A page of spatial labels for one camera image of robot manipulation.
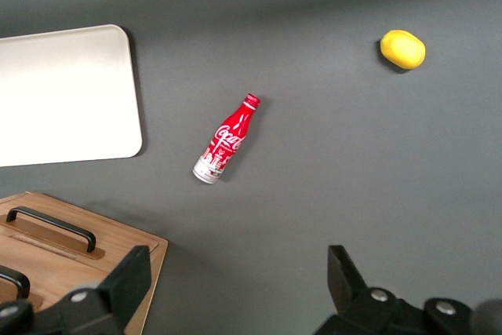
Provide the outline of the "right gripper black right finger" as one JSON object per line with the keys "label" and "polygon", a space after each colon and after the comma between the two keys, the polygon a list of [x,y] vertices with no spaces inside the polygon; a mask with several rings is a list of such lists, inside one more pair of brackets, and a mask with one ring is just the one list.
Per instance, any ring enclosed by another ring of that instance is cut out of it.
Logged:
{"label": "right gripper black right finger", "polygon": [[472,310],[457,300],[433,297],[422,308],[387,289],[367,286],[343,246],[327,253],[327,284],[336,313],[317,334],[473,334]]}

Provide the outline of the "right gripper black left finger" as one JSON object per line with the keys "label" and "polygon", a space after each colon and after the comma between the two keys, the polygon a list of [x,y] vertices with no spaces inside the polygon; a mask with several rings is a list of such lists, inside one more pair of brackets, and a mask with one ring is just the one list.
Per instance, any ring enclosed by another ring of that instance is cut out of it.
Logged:
{"label": "right gripper black left finger", "polygon": [[1,305],[2,334],[124,334],[151,287],[147,246],[134,246],[96,287],[74,289],[35,312],[25,299]]}

